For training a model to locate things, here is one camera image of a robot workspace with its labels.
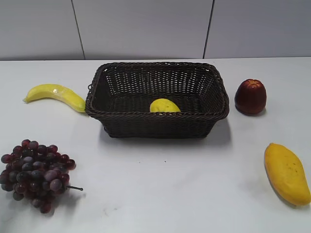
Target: mango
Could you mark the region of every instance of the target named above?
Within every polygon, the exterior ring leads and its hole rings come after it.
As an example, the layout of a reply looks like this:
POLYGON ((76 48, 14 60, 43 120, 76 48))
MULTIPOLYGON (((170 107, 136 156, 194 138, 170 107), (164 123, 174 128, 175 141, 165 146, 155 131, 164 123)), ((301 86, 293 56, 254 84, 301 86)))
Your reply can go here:
POLYGON ((264 154, 268 178, 278 194, 295 206, 311 202, 305 171, 299 158, 283 145, 270 143, 264 154))

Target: apple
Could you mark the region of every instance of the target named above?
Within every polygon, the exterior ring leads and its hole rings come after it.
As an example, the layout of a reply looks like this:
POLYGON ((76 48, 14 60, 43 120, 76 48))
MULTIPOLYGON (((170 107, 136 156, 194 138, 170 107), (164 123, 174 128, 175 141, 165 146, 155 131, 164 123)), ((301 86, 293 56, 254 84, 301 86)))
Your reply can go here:
POLYGON ((267 94, 259 80, 247 79, 239 86, 234 102, 237 110, 244 114, 258 114, 266 106, 267 94))

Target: grape stem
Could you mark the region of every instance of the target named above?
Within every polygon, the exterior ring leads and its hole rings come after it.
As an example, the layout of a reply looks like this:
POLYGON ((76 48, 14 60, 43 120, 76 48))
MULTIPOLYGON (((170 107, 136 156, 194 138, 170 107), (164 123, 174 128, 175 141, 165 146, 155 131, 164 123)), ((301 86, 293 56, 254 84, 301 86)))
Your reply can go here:
POLYGON ((77 190, 83 191, 83 188, 78 188, 78 187, 75 187, 75 186, 67 185, 66 188, 72 188, 72 189, 77 189, 77 190))

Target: banana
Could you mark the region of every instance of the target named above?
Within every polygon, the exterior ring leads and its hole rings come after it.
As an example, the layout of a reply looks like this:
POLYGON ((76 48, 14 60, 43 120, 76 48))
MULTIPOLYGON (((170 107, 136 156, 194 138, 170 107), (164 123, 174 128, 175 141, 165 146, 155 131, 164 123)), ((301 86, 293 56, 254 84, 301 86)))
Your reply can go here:
POLYGON ((42 84, 33 87, 23 100, 29 103, 43 98, 59 100, 77 112, 84 113, 86 102, 69 88, 58 84, 42 84))

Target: dark brown wicker basket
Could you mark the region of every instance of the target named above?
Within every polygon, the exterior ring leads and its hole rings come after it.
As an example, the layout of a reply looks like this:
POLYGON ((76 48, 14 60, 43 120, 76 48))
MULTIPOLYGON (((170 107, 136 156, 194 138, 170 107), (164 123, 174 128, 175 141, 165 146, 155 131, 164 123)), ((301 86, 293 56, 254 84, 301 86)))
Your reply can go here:
POLYGON ((229 113, 217 69, 204 63, 109 63, 88 87, 86 113, 111 137, 202 138, 229 113), (158 98, 180 113, 150 113, 158 98))

